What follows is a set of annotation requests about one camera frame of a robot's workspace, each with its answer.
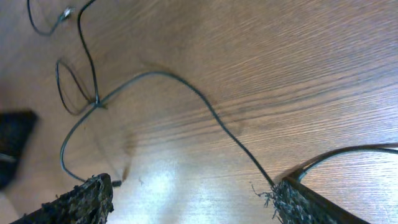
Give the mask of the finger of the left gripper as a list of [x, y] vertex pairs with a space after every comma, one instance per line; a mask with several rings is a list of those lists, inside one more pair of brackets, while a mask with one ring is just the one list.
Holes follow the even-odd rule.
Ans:
[[31, 110], [1, 113], [1, 190], [14, 180], [37, 120]]

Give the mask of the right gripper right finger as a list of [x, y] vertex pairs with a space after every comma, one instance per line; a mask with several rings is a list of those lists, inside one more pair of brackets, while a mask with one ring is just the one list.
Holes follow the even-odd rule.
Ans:
[[272, 202], [273, 217], [283, 224], [369, 224], [291, 177], [256, 195], [265, 207]]

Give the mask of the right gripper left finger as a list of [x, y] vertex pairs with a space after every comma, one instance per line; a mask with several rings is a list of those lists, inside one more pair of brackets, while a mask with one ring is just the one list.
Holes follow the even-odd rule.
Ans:
[[105, 224], [114, 210], [112, 200], [111, 178], [103, 173], [12, 224]]

